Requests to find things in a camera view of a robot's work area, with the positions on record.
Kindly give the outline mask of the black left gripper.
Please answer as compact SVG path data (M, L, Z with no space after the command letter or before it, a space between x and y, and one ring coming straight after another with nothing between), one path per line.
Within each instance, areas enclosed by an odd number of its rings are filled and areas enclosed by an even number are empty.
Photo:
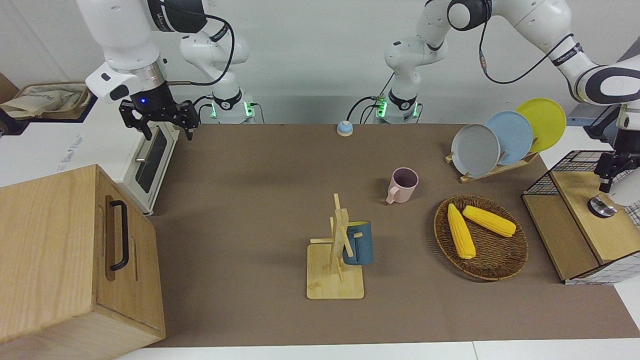
M640 166L640 132L618 129L614 153L602 153L594 169L599 177L599 191L609 193L613 179L622 171L636 170Z

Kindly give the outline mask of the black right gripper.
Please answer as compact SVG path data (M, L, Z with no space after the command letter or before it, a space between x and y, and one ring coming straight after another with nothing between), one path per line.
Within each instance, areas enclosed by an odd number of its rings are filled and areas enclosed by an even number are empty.
M146 141L153 139L149 121L169 122L175 120L185 132L186 139L192 141L194 130L199 127L201 117L191 100L176 103L168 82L165 80L160 86L130 96L131 100L122 100L118 110L127 128L142 133ZM137 118L134 111L140 114Z

